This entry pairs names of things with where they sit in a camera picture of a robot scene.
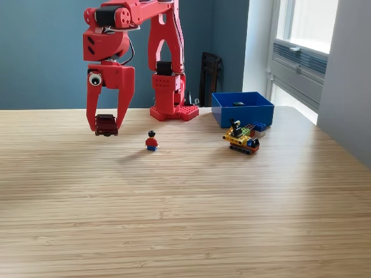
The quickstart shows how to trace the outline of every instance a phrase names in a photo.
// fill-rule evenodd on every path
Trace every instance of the blue wall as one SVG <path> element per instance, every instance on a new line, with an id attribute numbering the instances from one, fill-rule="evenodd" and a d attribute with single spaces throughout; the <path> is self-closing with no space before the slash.
<path id="1" fill-rule="evenodd" d="M 0 25 L 0 109 L 86 107 L 86 71 L 82 60 L 83 11 L 103 0 L 17 0 L 2 3 Z M 201 56 L 212 47 L 213 0 L 180 0 L 185 39 L 187 89 L 198 96 Z M 131 32 L 136 55 L 136 92 L 132 108 L 150 107 L 154 91 L 148 69 L 150 22 Z M 164 51 L 164 60 L 169 51 Z M 117 105 L 117 92 L 103 89 L 100 108 Z"/>
<path id="2" fill-rule="evenodd" d="M 214 0 L 212 52 L 223 59 L 221 92 L 241 92 L 249 0 Z"/>

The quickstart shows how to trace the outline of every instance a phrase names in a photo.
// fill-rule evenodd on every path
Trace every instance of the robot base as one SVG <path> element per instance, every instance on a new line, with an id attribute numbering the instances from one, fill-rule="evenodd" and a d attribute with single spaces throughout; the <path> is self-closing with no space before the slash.
<path id="1" fill-rule="evenodd" d="M 164 120 L 174 119 L 182 119 L 184 121 L 189 121 L 199 115 L 199 109 L 197 106 L 182 106 L 176 108 L 174 115 L 167 115 L 161 114 L 160 112 L 158 112 L 156 107 L 152 107 L 150 110 L 150 114 L 153 118 L 159 120 L 160 122 Z"/>

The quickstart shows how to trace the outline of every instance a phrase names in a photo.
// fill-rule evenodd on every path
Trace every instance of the window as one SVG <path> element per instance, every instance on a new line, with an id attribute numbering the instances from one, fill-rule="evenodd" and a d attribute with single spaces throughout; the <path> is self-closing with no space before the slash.
<path id="1" fill-rule="evenodd" d="M 275 0 L 267 72 L 267 98 L 276 85 L 318 112 L 338 0 Z M 278 90 L 278 99 L 283 92 Z"/>
<path id="2" fill-rule="evenodd" d="M 281 0 L 277 39 L 330 53 L 338 0 Z"/>

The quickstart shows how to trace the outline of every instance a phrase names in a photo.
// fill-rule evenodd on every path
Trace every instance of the red robotic arm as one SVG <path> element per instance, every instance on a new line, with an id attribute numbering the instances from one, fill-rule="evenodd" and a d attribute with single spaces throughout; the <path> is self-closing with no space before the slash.
<path id="1" fill-rule="evenodd" d="M 149 67 L 155 74 L 156 105 L 151 115 L 158 120 L 190 120 L 198 115 L 198 108 L 184 106 L 184 41 L 179 20 L 179 0 L 110 0 L 100 8 L 84 12 L 90 26 L 83 35 L 83 58 L 100 64 L 88 65 L 88 104 L 86 115 L 90 128 L 97 135 L 117 135 L 134 94 L 134 68 L 118 63 L 131 47 L 128 32 L 138 30 L 140 24 L 151 19 L 148 42 Z M 169 45 L 172 61 L 161 62 L 163 42 Z M 107 121 L 107 115 L 97 115 L 96 108 L 101 88 L 118 89 L 116 121 Z"/>

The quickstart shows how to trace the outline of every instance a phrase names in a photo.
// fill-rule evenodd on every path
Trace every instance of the window blind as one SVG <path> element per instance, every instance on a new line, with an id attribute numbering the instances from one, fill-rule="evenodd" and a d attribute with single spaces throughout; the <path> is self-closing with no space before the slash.
<path id="1" fill-rule="evenodd" d="M 290 46 L 278 42 L 273 44 L 273 53 L 275 56 L 283 57 L 318 74 L 326 74 L 328 58 L 325 56 L 300 49 L 300 47 L 297 50 L 291 50 Z"/>

